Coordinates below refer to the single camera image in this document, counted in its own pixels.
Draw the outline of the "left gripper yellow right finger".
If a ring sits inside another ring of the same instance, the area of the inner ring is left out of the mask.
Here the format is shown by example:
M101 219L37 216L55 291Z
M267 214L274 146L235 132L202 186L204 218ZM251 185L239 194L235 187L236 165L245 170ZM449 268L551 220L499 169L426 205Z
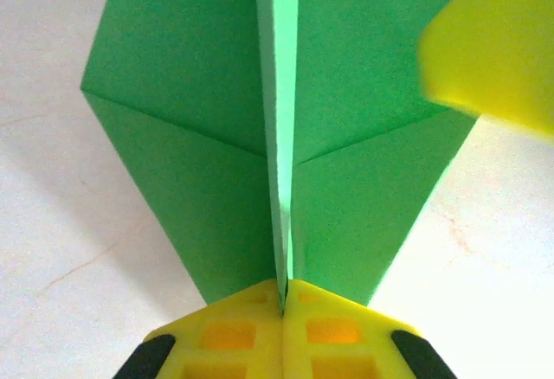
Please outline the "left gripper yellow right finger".
M412 326L293 279L283 379L454 379L454 372Z

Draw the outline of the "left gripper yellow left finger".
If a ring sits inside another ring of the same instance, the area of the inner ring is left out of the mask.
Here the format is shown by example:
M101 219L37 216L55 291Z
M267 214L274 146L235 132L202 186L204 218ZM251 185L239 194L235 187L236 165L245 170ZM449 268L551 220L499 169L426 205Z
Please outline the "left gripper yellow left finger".
M282 344L268 279L151 331L113 379L283 379Z

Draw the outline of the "green paper sheet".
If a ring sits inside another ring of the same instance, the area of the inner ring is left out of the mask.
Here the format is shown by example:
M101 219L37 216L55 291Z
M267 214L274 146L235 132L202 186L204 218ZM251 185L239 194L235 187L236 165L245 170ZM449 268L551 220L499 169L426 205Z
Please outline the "green paper sheet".
M420 90L449 1L106 1L81 91L205 301L369 303L473 128Z

